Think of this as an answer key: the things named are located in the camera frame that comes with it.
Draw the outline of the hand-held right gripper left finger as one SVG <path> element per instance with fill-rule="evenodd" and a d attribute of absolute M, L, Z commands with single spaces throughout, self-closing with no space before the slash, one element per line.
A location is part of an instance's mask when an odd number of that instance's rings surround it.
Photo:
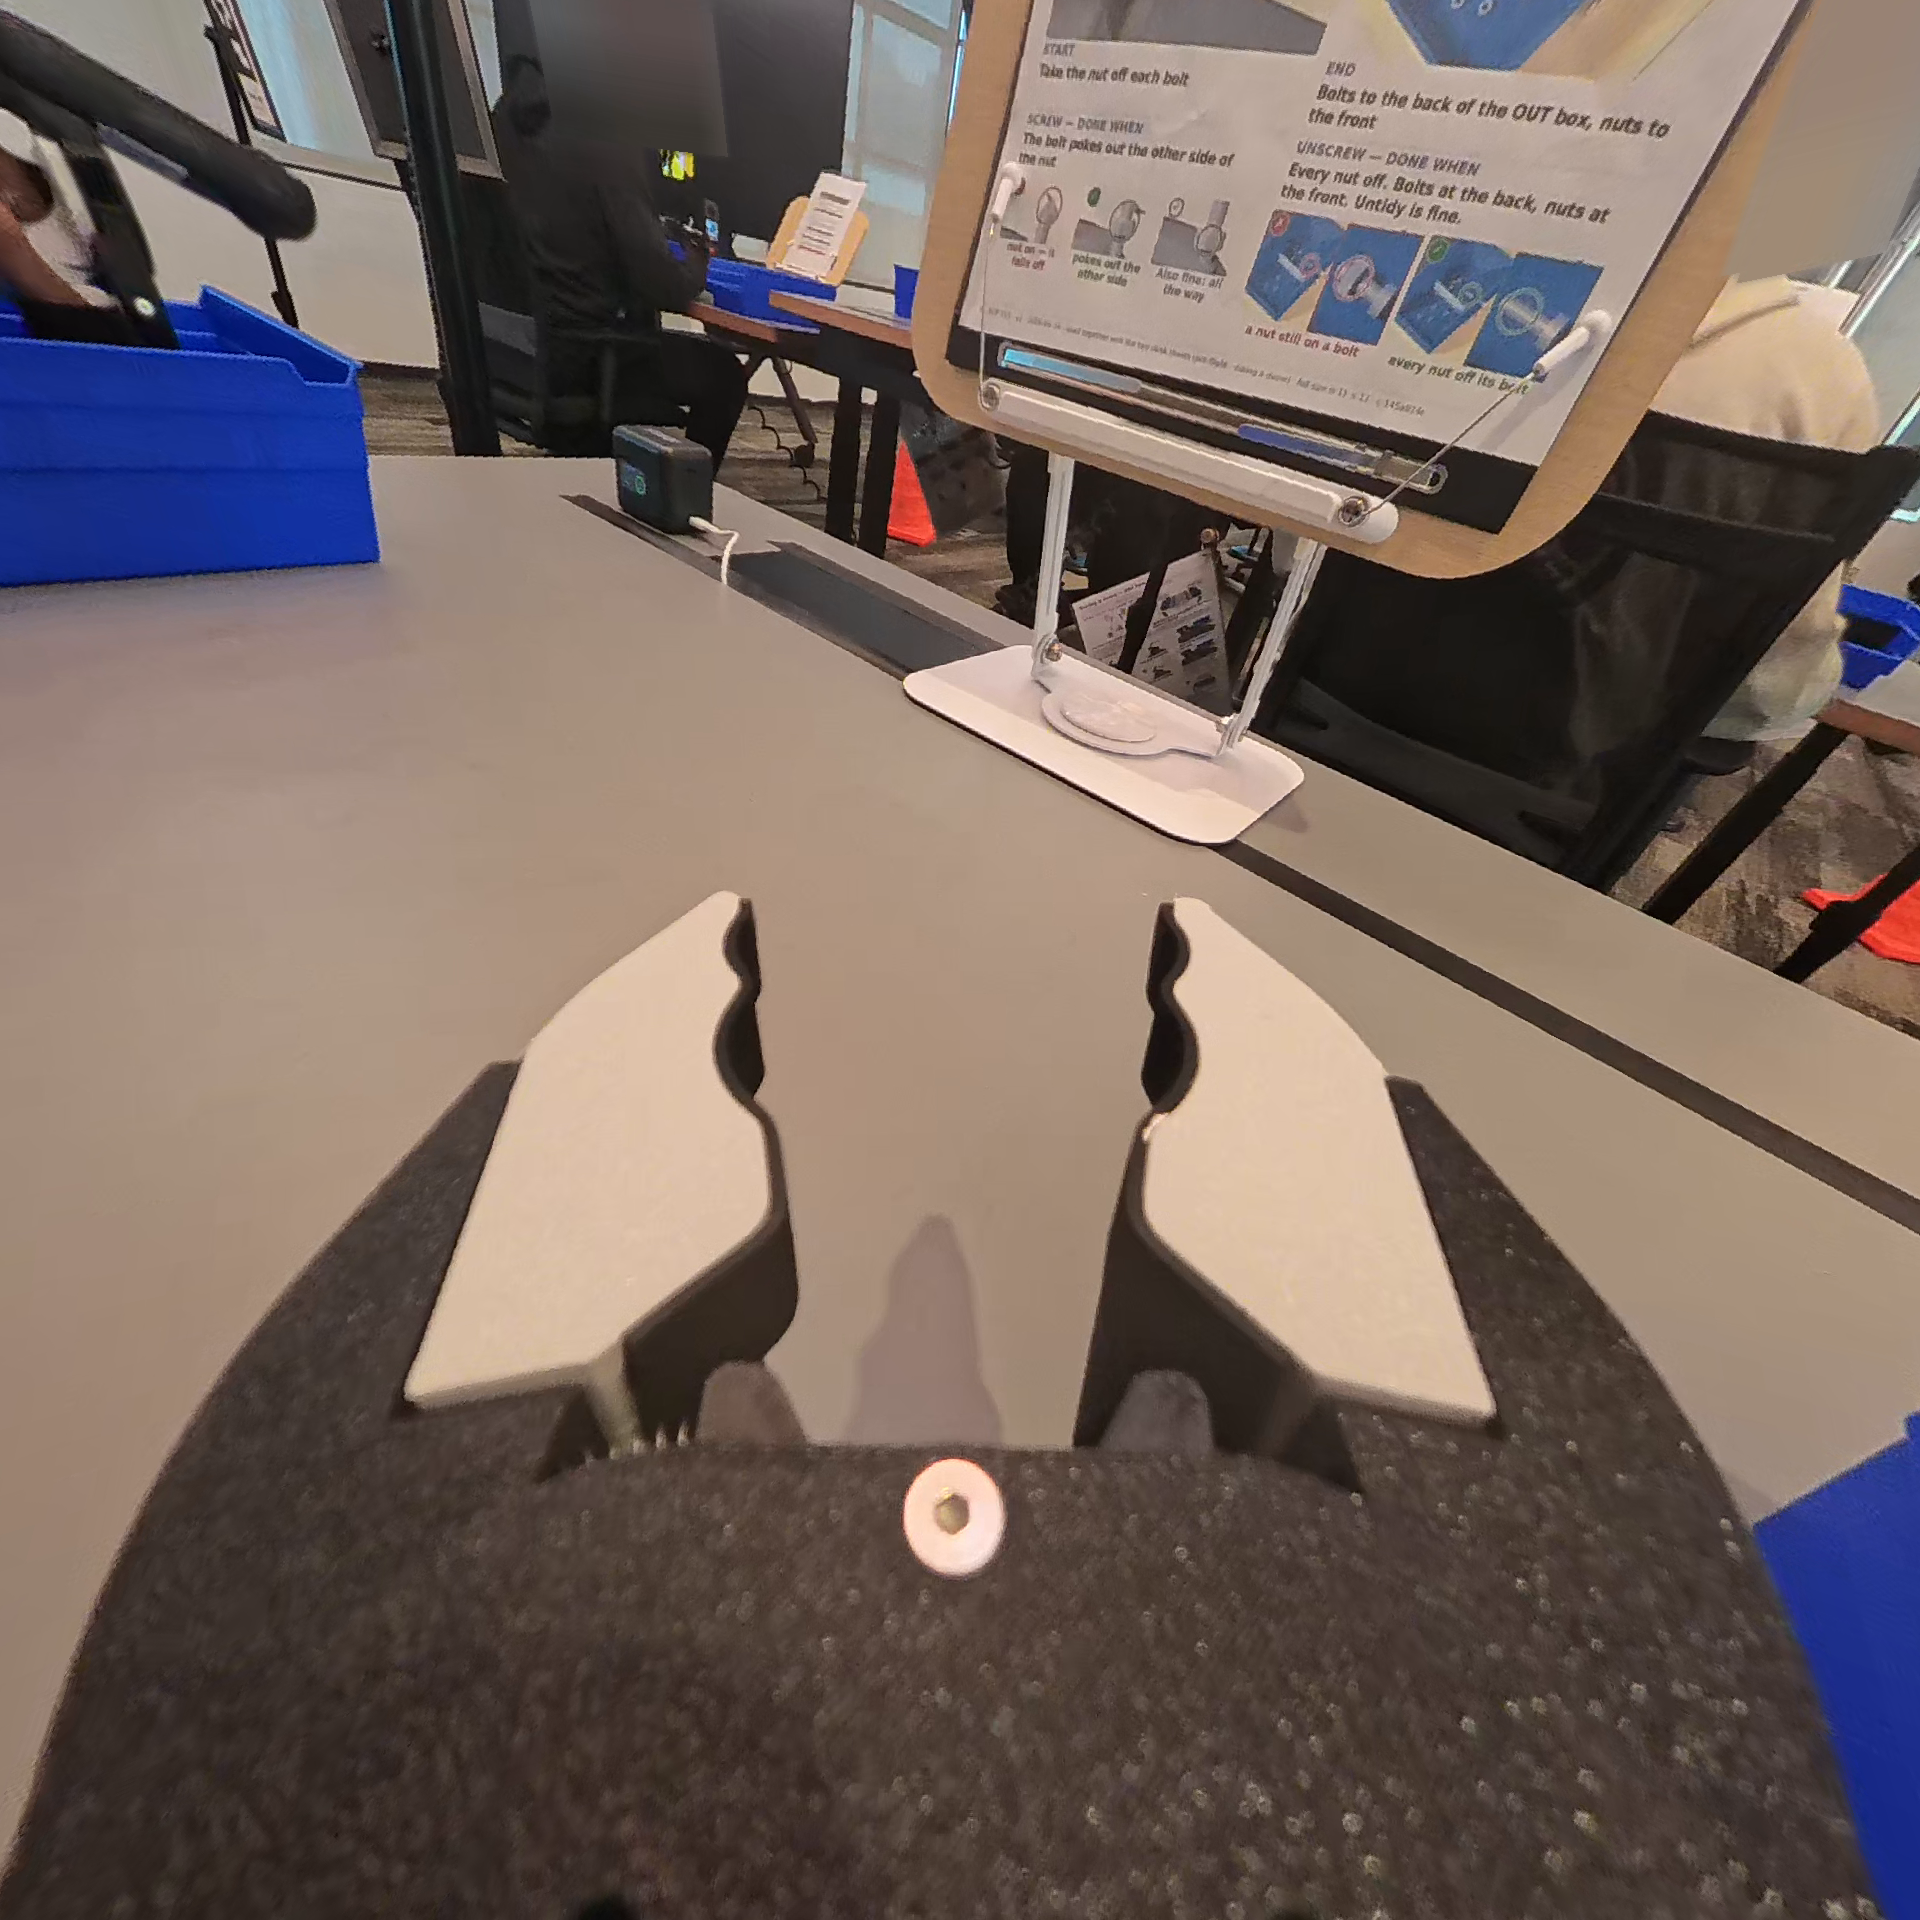
<path fill-rule="evenodd" d="M 415 1411 L 571 1394 L 612 1456 L 785 1446 L 799 1305 L 749 899 L 714 892 L 528 1043 L 401 1384 Z"/>

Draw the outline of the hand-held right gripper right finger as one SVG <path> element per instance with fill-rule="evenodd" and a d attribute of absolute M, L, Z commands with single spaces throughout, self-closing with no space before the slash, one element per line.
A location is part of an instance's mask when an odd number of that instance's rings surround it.
<path fill-rule="evenodd" d="M 1121 1448 L 1186 1380 L 1221 1453 L 1339 1453 L 1343 1410 L 1493 1431 L 1498 1403 L 1394 1079 L 1198 898 L 1157 908 L 1148 1110 L 1128 1148 L 1071 1443 Z"/>

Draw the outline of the person's left hand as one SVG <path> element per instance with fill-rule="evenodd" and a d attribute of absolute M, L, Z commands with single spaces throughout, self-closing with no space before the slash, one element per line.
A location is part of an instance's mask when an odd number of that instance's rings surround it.
<path fill-rule="evenodd" d="M 11 298 L 62 308 L 111 308 L 92 227 L 70 207 L 37 155 L 2 145 L 2 280 Z"/>

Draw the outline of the wooden document stand white base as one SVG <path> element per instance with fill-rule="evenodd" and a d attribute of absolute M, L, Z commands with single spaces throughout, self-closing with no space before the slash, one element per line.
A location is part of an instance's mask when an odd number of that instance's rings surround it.
<path fill-rule="evenodd" d="M 996 167 L 998 140 L 1032 3 L 976 3 L 923 238 L 914 357 L 926 395 L 969 422 L 1047 453 L 1047 505 L 1032 636 L 952 666 L 923 668 L 903 692 L 965 731 L 1173 839 L 1221 845 L 1301 782 L 1275 746 L 1251 735 L 1287 636 L 1328 554 L 1355 556 L 1429 579 L 1471 577 L 1514 564 L 1588 505 L 1649 409 L 1699 315 L 1715 298 L 1733 235 L 1810 33 L 1806 3 L 1739 129 L 1728 140 L 1653 275 L 1604 345 L 1594 378 L 1525 483 L 1496 491 L 1452 447 L 1390 458 L 1329 440 L 1274 458 L 1210 440 L 1191 424 L 1141 422 L 1055 389 L 971 376 L 949 355 L 949 328 L 968 286 L 984 215 L 999 213 L 1018 174 Z M 1058 638 L 1058 584 L 1076 467 L 1153 485 L 1235 523 L 1298 544 L 1291 577 L 1256 652 L 1246 692 L 1216 715 L 1071 652 Z"/>

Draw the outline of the black mesh chair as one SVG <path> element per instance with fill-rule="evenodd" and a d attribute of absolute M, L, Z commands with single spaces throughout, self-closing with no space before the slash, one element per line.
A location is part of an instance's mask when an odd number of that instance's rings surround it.
<path fill-rule="evenodd" d="M 1835 449 L 1652 412 L 1523 558 L 1457 579 L 1331 551 L 1262 738 L 1545 866 L 1614 882 L 1715 713 L 1916 483 Z"/>

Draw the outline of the black power adapter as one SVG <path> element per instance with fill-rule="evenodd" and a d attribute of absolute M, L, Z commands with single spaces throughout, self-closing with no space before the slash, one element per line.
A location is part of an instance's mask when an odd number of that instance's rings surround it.
<path fill-rule="evenodd" d="M 656 531 L 711 531 L 714 462 L 679 427 L 617 424 L 609 430 L 617 509 Z"/>

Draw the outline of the printed leaflet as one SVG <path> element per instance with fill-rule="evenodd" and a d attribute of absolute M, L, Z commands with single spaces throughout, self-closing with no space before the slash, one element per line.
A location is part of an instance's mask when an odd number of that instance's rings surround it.
<path fill-rule="evenodd" d="M 1129 613 L 1145 584 L 1148 575 L 1139 574 L 1073 603 L 1071 629 L 1090 660 L 1119 666 Z M 1234 689 L 1227 623 L 1219 567 L 1205 548 L 1196 548 L 1166 564 L 1137 656 L 1126 672 L 1157 692 L 1221 713 Z"/>

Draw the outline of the small document stand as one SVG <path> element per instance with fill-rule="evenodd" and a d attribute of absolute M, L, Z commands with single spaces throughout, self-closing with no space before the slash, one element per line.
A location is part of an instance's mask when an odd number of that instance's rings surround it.
<path fill-rule="evenodd" d="M 820 171 L 811 189 L 785 206 L 765 251 L 768 269 L 840 288 L 869 227 L 866 192 L 862 178 Z"/>

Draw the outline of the wooden desk with black legs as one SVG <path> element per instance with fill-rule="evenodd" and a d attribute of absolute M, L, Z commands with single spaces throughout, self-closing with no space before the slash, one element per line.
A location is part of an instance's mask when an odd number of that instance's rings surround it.
<path fill-rule="evenodd" d="M 889 546 L 901 409 L 931 401 L 919 383 L 909 324 L 849 299 L 776 292 L 770 315 L 701 299 L 685 317 L 733 347 L 764 350 L 833 381 L 825 531 L 881 559 Z"/>
<path fill-rule="evenodd" d="M 1917 725 L 1911 718 L 1862 706 L 1855 700 L 1834 700 L 1806 735 L 1728 808 L 1676 871 L 1655 888 L 1644 901 L 1644 914 L 1659 924 L 1678 924 L 1846 742 L 1916 758 Z M 1800 943 L 1773 967 L 1775 977 L 1806 983 L 1849 947 L 1864 945 L 1916 883 L 1917 844 L 1910 844 L 1858 893 L 1827 899 Z"/>

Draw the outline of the printed instruction sheet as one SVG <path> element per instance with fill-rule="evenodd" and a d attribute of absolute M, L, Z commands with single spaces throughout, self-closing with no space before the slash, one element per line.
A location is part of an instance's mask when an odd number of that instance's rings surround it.
<path fill-rule="evenodd" d="M 1030 3 L 949 357 L 1523 488 L 1807 3 Z"/>

